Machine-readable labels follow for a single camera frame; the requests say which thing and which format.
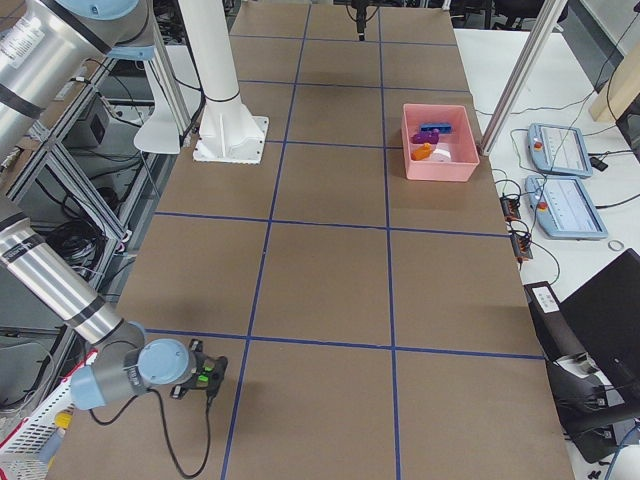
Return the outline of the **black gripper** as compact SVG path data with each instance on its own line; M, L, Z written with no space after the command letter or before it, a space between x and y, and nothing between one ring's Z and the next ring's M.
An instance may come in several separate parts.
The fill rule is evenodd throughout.
M225 356L211 357L204 352L203 342L192 339L189 343L194 366L188 370L187 379L173 386L170 397L181 400L189 391L198 390L206 394L208 400L214 400L224 381L228 359Z

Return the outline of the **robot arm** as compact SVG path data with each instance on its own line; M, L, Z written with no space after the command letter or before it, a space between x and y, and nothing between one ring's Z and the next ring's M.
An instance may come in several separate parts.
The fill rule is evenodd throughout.
M148 1L29 1L1 41L1 153L8 155L89 59L118 47L150 46ZM142 326L121 318L77 272L75 254L97 259L106 244L98 223L57 199L63 223L37 233L27 215L1 200L1 264L97 351L70 379L75 406L89 410L161 385L174 399L201 391L211 404L228 365L201 341L145 340Z

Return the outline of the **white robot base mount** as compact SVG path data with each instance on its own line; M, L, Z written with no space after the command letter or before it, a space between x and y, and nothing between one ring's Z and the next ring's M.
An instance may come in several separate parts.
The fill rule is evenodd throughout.
M179 9L205 97L194 159L260 163L269 119L242 101L223 4L181 1Z

